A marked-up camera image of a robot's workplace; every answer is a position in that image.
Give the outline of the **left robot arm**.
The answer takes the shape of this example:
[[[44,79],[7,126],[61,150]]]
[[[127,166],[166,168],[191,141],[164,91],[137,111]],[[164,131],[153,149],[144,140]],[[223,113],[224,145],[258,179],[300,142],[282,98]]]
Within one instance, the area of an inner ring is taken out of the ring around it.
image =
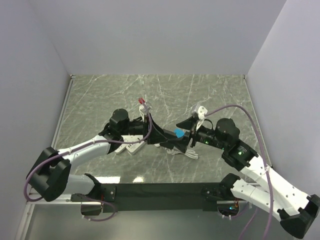
[[[122,145],[134,141],[124,136],[140,136],[137,143],[159,144],[169,150],[186,152],[188,138],[162,129],[153,122],[148,111],[131,120],[128,112],[119,108],[112,113],[104,129],[92,139],[78,145],[44,149],[26,177],[26,186],[31,186],[41,199],[51,202],[62,194],[80,194],[88,201],[101,200],[101,183],[91,174],[73,175],[71,170],[94,158],[115,152]]]

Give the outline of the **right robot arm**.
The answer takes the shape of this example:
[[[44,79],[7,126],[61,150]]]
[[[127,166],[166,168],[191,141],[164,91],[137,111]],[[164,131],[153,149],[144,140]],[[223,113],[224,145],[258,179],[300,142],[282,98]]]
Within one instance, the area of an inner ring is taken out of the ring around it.
[[[219,187],[222,198],[246,200],[266,212],[272,212],[282,228],[297,239],[303,239],[320,211],[320,198],[309,195],[284,179],[262,156],[240,140],[240,130],[230,118],[221,118],[215,128],[197,126],[189,119],[178,124],[183,136],[166,130],[168,142],[185,152],[188,144],[206,144],[221,149],[221,157],[231,167],[249,177],[261,188],[256,188],[234,174],[228,174]]]

